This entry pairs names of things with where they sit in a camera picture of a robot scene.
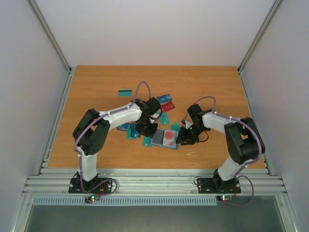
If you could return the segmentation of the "teal card with signature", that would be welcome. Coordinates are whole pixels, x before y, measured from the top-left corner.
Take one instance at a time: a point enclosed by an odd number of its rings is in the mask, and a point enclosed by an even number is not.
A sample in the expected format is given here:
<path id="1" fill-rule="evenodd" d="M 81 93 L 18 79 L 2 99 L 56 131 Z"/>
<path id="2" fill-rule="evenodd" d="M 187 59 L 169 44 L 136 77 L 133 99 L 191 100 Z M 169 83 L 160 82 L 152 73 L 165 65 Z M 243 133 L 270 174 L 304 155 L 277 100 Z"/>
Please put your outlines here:
<path id="1" fill-rule="evenodd" d="M 151 138 L 144 136 L 142 140 L 142 145 L 145 147 L 152 147 Z"/>

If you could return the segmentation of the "white card red circle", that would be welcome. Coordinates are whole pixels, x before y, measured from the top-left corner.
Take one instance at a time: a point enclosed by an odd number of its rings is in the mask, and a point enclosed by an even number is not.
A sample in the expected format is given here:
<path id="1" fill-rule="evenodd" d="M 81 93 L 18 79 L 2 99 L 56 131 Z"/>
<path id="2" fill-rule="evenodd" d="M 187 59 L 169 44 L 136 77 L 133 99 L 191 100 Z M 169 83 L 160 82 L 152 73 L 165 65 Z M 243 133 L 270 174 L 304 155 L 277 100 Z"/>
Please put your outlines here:
<path id="1" fill-rule="evenodd" d="M 164 138 L 163 138 L 163 146 L 169 147 L 169 148 L 175 148 L 176 147 L 176 140 L 178 137 L 178 132 L 175 130 L 165 130 L 164 132 Z"/>

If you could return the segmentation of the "black VIP card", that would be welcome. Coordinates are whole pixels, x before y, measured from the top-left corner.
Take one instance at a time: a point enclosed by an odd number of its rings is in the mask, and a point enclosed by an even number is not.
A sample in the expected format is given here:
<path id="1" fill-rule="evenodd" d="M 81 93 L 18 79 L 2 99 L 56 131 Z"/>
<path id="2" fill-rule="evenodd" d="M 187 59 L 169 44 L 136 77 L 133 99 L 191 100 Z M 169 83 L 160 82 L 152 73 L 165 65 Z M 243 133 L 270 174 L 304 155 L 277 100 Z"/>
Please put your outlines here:
<path id="1" fill-rule="evenodd" d="M 164 138 L 164 132 L 165 130 L 157 129 L 155 134 L 153 135 L 151 139 L 151 144 L 153 145 L 162 145 L 163 144 L 163 138 Z"/>

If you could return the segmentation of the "teal leather card holder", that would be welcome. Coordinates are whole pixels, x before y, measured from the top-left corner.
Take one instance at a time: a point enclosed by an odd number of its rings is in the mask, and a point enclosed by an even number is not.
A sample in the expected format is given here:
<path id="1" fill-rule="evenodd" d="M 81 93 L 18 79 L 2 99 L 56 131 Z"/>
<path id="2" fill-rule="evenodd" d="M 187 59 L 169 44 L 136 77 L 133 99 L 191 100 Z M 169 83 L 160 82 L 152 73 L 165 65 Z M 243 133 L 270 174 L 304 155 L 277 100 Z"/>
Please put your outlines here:
<path id="1" fill-rule="evenodd" d="M 168 149 L 178 149 L 179 145 L 176 143 L 178 134 L 179 132 L 176 130 L 157 129 L 151 139 L 151 145 Z"/>

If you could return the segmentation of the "teal card black stripe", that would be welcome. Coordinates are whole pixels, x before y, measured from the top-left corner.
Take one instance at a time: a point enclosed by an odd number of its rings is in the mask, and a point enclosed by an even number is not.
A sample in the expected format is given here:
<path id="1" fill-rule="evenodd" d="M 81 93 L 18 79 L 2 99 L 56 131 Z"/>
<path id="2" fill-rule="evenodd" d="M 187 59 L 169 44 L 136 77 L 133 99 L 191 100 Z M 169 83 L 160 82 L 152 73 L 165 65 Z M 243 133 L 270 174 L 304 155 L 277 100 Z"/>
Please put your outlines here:
<path id="1" fill-rule="evenodd" d="M 119 97 L 131 97 L 132 96 L 132 90 L 131 89 L 118 90 L 118 96 Z"/>

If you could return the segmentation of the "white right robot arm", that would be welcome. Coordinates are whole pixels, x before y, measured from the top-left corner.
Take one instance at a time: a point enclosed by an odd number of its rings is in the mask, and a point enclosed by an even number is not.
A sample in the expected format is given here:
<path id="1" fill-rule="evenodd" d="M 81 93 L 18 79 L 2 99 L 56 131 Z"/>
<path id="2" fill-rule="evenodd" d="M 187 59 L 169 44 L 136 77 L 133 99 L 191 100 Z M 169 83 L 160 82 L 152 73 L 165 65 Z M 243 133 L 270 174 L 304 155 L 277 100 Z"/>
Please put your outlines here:
<path id="1" fill-rule="evenodd" d="M 224 164 L 214 171 L 212 184 L 216 191 L 222 192 L 229 188 L 231 180 L 249 164 L 256 163 L 264 154 L 266 148 L 252 118 L 237 119 L 213 110 L 203 111 L 197 103 L 188 108 L 187 114 L 192 123 L 183 120 L 184 126 L 179 131 L 177 144 L 199 143 L 200 134 L 211 129 L 225 135 L 229 156 Z"/>

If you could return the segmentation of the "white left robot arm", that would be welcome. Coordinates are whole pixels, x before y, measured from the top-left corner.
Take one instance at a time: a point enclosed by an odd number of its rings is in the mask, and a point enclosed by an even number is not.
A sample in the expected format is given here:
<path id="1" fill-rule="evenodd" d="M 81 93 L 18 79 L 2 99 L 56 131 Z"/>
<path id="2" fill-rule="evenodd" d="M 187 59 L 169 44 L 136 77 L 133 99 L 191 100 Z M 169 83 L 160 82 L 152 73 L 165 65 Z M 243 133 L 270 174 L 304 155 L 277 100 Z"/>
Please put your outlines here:
<path id="1" fill-rule="evenodd" d="M 85 192 L 97 188 L 97 155 L 103 148 L 109 131 L 125 123 L 135 122 L 135 130 L 143 136 L 152 138 L 157 130 L 154 114 L 161 109 L 156 98 L 148 101 L 135 101 L 111 111 L 88 110 L 75 130 L 73 150 L 79 157 L 80 187 Z"/>

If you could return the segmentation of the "blue card near centre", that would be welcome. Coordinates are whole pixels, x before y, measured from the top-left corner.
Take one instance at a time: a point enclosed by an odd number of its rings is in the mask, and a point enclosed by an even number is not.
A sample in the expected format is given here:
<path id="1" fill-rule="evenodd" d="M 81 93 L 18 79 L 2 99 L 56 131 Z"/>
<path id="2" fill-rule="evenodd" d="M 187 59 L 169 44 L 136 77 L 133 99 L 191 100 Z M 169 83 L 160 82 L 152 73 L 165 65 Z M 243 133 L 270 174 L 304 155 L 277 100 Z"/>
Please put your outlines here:
<path id="1" fill-rule="evenodd" d="M 130 132 L 130 136 L 131 138 L 140 138 L 140 134 L 138 133 L 137 130 L 135 130 L 134 127 L 131 128 L 131 132 Z"/>

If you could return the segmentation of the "teal card right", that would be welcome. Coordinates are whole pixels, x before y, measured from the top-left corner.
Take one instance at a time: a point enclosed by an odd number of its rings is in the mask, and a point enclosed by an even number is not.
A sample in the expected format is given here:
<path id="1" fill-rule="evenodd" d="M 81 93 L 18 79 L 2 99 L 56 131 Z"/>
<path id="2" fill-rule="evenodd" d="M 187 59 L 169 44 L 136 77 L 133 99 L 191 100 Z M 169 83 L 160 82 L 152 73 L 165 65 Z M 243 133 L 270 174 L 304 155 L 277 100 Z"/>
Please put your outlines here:
<path id="1" fill-rule="evenodd" d="M 173 131 L 180 131 L 181 129 L 181 125 L 177 122 L 174 122 L 173 124 L 171 124 L 170 129 Z"/>

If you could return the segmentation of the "teal card under circle card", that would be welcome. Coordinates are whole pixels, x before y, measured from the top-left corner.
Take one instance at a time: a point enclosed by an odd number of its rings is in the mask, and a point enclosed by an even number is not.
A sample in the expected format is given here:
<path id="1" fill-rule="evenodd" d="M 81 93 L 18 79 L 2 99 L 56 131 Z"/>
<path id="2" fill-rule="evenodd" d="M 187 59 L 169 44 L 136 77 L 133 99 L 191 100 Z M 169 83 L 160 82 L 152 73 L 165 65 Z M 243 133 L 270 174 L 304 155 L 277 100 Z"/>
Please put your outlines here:
<path id="1" fill-rule="evenodd" d="M 162 113 L 162 115 L 159 118 L 159 121 L 162 126 L 170 124 L 170 119 L 167 113 Z"/>

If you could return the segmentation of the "red card right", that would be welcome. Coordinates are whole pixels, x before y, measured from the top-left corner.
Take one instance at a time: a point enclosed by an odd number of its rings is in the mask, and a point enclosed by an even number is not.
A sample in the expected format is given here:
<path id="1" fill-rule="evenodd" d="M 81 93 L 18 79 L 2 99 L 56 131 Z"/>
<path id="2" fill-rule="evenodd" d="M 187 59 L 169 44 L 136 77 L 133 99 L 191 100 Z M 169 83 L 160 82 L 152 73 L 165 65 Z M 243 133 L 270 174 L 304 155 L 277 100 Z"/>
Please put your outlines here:
<path id="1" fill-rule="evenodd" d="M 166 103 L 162 104 L 161 107 L 162 107 L 162 112 L 163 113 L 166 113 L 166 112 L 168 112 L 168 111 L 170 111 L 172 109 L 175 109 L 175 105 L 173 104 L 172 101 L 169 101 L 169 102 L 166 102 Z"/>

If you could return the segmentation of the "blue card top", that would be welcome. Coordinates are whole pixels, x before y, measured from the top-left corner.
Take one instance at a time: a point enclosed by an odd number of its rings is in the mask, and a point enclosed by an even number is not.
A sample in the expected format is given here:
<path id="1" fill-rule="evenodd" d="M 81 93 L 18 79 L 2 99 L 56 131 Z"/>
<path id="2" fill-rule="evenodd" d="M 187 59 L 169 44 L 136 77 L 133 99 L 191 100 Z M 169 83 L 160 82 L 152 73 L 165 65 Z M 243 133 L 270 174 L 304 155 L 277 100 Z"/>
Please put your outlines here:
<path id="1" fill-rule="evenodd" d="M 165 94 L 165 95 L 158 96 L 158 97 L 157 97 L 157 100 L 158 100 L 160 103 L 166 103 L 166 102 L 172 101 L 172 97 L 171 97 L 170 94 Z"/>

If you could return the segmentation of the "right controller board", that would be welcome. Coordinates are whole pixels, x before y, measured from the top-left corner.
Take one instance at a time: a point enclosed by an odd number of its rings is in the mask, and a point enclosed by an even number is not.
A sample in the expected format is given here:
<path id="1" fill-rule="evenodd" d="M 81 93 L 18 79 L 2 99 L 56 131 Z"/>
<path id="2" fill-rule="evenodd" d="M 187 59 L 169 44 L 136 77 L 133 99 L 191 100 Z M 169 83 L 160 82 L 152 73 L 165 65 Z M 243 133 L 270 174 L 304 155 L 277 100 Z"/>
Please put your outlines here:
<path id="1" fill-rule="evenodd" d="M 221 196 L 217 196 L 217 200 L 220 202 L 226 202 L 226 201 L 233 200 L 235 197 L 236 195 L 221 195 Z"/>

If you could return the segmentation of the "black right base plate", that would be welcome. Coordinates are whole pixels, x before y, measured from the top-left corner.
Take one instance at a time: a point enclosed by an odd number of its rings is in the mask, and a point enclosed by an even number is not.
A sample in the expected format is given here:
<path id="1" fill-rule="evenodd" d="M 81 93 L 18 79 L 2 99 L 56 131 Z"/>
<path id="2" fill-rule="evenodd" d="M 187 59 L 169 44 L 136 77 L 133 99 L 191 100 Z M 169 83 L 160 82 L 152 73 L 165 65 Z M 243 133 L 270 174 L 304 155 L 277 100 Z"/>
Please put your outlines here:
<path id="1" fill-rule="evenodd" d="M 231 179 L 229 181 L 215 182 L 212 178 L 198 177 L 194 180 L 200 194 L 234 194 L 241 193 L 239 181 Z"/>

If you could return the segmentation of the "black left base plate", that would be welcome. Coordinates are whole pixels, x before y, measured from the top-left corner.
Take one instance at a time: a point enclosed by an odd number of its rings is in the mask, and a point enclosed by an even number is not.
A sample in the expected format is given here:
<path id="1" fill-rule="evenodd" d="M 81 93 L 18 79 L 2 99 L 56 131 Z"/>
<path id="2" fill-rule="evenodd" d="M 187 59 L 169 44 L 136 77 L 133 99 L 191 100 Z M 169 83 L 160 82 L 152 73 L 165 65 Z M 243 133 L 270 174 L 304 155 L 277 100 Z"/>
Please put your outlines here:
<path id="1" fill-rule="evenodd" d="M 69 184 L 68 193 L 71 194 L 99 194 L 99 193 L 111 193 L 113 183 L 107 178 L 97 178 L 89 182 L 83 180 L 84 191 L 82 190 L 81 182 L 79 178 L 72 178 Z"/>

